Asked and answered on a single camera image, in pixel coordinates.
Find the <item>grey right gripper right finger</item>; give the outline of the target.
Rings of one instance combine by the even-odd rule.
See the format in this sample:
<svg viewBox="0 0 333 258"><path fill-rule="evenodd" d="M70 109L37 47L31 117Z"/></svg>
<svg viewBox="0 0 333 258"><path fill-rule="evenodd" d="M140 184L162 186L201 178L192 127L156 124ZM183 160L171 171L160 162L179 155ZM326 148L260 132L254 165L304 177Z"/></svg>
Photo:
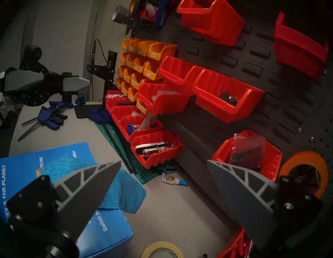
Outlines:
<svg viewBox="0 0 333 258"><path fill-rule="evenodd" d="M225 202L254 242L253 251L283 251L317 218L323 203L289 176L276 183L247 168L207 160Z"/></svg>

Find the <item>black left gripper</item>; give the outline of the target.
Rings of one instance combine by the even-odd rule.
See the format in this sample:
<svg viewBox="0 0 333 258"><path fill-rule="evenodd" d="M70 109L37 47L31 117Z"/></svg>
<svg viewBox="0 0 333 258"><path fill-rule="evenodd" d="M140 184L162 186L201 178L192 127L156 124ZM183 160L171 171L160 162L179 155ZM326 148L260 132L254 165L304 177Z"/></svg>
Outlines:
<svg viewBox="0 0 333 258"><path fill-rule="evenodd" d="M90 81L70 73L50 72L37 61L30 61L20 69L8 68L1 73L1 102L6 105L39 106L54 94L79 92Z"/></svg>

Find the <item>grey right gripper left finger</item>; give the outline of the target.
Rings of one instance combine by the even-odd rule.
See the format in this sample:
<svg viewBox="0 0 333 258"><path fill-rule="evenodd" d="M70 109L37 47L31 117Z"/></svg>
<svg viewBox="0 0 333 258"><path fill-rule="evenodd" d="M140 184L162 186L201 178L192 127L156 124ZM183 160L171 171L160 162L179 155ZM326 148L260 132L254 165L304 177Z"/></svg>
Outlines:
<svg viewBox="0 0 333 258"><path fill-rule="evenodd" d="M52 183L40 176L7 201L10 251L79 251L76 241L98 210L121 161L81 168Z"/></svg>

